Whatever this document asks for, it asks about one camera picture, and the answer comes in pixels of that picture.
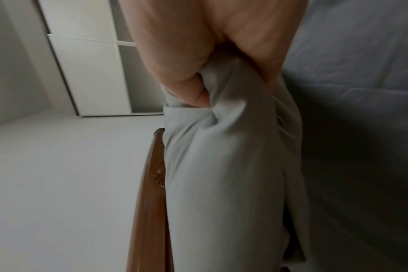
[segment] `gray bedsheet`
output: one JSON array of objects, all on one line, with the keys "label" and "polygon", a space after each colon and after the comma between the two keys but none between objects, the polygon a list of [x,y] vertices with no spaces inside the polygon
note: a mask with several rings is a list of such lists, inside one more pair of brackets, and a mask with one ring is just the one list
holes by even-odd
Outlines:
[{"label": "gray bedsheet", "polygon": [[316,264],[408,272],[408,0],[315,0],[283,69]]}]

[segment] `gray cloth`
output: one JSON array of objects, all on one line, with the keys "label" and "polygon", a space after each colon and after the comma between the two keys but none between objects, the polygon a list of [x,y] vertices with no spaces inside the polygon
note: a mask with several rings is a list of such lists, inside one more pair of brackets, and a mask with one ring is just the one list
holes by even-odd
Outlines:
[{"label": "gray cloth", "polygon": [[309,254],[302,125],[279,80],[271,96],[241,58],[201,70],[211,109],[166,92],[167,212],[176,272],[273,272]]},{"label": "gray cloth", "polygon": [[283,75],[321,267],[298,271],[408,272],[408,0],[310,1]]}]

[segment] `hand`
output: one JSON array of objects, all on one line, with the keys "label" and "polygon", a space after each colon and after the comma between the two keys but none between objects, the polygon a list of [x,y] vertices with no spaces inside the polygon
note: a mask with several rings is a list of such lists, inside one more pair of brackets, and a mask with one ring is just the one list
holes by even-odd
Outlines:
[{"label": "hand", "polygon": [[307,0],[120,0],[120,4],[150,73],[185,103],[210,107],[197,73],[215,47],[233,43],[272,90]]}]

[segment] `brown wood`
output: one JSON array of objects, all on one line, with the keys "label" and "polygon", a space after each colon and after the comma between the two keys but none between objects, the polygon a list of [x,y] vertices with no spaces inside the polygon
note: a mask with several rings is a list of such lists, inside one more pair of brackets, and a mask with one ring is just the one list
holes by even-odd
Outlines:
[{"label": "brown wood", "polygon": [[135,207],[127,272],[173,272],[165,196],[164,129],[155,132]]}]

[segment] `white wardrobe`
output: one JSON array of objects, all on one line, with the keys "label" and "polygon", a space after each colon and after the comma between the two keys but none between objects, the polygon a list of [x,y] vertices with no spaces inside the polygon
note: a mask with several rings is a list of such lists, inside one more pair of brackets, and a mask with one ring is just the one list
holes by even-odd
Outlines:
[{"label": "white wardrobe", "polygon": [[161,114],[117,0],[39,0],[49,39],[81,116]]}]

